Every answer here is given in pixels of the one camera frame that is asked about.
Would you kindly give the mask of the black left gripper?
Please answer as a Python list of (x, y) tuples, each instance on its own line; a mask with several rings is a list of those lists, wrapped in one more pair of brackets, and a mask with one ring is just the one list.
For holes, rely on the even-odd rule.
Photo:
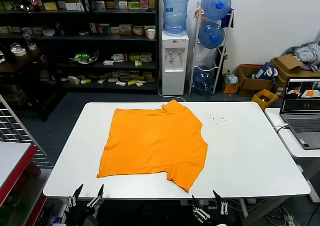
[(69, 211), (65, 210), (65, 224), (66, 225), (83, 225), (85, 222), (85, 219), (93, 215), (98, 211), (98, 208), (103, 203), (103, 194), (104, 194), (104, 184), (100, 187), (97, 196), (92, 199), (86, 206), (76, 206), (78, 196), (80, 195), (80, 192), (83, 188), (84, 184), (81, 184), (79, 188), (75, 190), (72, 196), (68, 197), (68, 205), (72, 206)]

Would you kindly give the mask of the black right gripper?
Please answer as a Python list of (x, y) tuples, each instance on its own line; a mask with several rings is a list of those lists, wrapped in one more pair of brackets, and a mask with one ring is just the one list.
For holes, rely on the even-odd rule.
[[(220, 205), (221, 215), (228, 215), (228, 202), (222, 199), (222, 197), (216, 191), (213, 190), (212, 192), (215, 196), (217, 205)], [(195, 221), (199, 223), (199, 225), (216, 225), (216, 226), (225, 225), (224, 223), (214, 220), (208, 213), (202, 210), (199, 207), (198, 201), (195, 199), (193, 194), (192, 194), (191, 205), (192, 205), (193, 217)]]

